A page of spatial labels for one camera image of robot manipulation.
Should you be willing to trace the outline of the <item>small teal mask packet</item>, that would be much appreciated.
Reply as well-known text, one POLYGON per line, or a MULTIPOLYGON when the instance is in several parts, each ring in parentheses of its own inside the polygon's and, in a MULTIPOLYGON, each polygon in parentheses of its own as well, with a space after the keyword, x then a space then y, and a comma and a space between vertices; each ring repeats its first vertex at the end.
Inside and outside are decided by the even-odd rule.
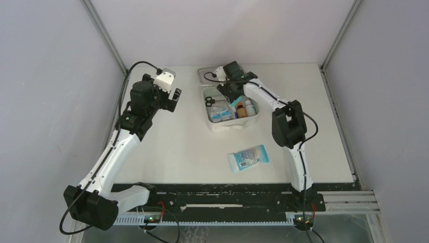
POLYGON ((230 107, 235 107, 240 101, 242 100, 242 97, 241 96, 239 96, 237 99, 235 99, 235 100, 233 100, 233 101, 231 101, 230 103, 229 103, 229 106, 230 107))

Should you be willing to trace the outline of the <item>black handled scissors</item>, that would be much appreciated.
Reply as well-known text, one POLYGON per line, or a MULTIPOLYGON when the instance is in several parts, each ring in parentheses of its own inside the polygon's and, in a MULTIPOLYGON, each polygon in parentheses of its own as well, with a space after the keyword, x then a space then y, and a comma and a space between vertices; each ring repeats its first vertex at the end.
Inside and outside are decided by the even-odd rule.
POLYGON ((216 103, 223 103, 226 102, 226 99, 216 99, 212 96, 208 96, 204 98, 204 103, 206 107, 212 107, 216 103))

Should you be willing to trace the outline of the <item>brown bottle orange cap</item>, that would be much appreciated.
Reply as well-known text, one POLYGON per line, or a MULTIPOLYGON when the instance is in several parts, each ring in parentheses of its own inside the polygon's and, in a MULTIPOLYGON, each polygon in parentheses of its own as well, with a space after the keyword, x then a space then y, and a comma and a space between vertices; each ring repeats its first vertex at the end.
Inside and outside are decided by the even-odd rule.
POLYGON ((238 118, 248 117, 247 111, 241 102, 237 104, 236 111, 238 118))

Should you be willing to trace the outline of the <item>bag of blue packets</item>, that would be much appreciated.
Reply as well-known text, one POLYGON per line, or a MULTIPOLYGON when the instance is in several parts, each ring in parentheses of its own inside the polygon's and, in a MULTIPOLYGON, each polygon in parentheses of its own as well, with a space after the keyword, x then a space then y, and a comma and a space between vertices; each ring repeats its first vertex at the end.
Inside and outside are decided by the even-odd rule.
POLYGON ((221 112, 221 115, 222 115, 222 122, 233 119, 233 114, 227 109, 223 109, 221 112))

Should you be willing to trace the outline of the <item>clear bag white gauze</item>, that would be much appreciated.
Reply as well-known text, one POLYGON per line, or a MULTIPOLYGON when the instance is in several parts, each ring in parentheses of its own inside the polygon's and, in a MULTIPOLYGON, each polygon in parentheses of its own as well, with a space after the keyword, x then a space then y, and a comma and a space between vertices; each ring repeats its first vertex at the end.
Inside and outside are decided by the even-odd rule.
POLYGON ((222 121, 222 108, 220 107, 216 107, 216 106, 212 106, 208 108, 208 115, 209 115, 209 119, 211 122, 213 123, 217 123, 217 122, 221 122, 222 121))

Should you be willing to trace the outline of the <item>white plastic bottle green label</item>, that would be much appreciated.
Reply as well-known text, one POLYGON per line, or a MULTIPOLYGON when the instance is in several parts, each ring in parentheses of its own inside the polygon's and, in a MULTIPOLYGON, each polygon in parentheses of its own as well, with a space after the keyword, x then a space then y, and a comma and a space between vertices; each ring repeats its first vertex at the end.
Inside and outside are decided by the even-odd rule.
POLYGON ((250 100, 245 101, 245 109, 247 116, 255 116, 257 114, 256 109, 250 100))

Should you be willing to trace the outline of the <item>white medicine kit case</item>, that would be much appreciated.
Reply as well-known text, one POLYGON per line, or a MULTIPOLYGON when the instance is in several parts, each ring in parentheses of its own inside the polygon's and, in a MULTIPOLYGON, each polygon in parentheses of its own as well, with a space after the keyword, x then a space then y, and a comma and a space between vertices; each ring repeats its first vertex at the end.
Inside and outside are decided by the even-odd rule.
POLYGON ((205 121, 209 130, 221 132, 244 129, 255 125, 259 118, 259 105, 247 96, 231 95, 224 82, 227 77, 221 66, 206 67, 197 71, 202 86, 205 121))

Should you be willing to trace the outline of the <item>large blue white pouch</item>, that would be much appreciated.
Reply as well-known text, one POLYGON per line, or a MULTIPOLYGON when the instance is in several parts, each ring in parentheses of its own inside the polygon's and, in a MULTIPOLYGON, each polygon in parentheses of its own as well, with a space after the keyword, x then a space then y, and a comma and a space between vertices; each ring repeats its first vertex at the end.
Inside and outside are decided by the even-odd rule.
POLYGON ((270 162, 264 145, 229 153, 227 158, 233 173, 238 173, 257 164, 267 164, 270 162))

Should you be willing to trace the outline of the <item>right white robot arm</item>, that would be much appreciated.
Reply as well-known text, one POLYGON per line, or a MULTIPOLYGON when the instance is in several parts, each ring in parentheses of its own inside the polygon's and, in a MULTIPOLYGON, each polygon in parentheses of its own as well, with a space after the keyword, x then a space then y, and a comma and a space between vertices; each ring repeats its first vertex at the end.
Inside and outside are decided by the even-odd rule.
POLYGON ((215 69, 212 74, 217 90, 230 103, 238 103, 246 96, 265 105, 271 111, 271 133, 276 144, 285 149, 292 173, 291 185, 296 193, 292 197, 293 206, 300 211, 312 205, 313 199, 306 192, 313 185, 305 156, 306 118, 297 100, 286 101, 271 91, 253 72, 245 72, 233 61, 215 69))

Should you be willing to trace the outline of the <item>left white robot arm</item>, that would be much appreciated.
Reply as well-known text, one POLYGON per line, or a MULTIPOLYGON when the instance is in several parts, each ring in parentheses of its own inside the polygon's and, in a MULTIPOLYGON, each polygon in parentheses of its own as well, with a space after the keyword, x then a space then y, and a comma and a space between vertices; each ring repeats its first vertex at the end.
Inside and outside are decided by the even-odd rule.
POLYGON ((124 163, 151 128, 158 110, 174 112, 181 90, 171 90, 175 73, 164 69, 155 78, 145 74, 133 84, 130 100, 118 118, 112 137, 102 155, 77 186, 69 185, 64 198, 72 219, 101 230, 109 229, 117 217, 141 206, 154 210, 158 197, 142 182, 120 192, 112 187, 124 163))

